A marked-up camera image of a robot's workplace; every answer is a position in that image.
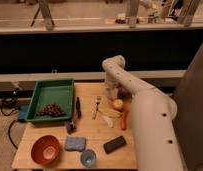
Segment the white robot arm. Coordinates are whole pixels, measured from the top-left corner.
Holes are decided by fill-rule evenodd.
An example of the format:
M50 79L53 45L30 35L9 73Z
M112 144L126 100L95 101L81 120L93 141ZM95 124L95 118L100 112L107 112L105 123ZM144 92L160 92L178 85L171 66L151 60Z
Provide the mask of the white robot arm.
M177 104L154 85L124 70L121 55L102 62L109 88L121 84L132 94L131 128L138 171L184 171L172 120Z

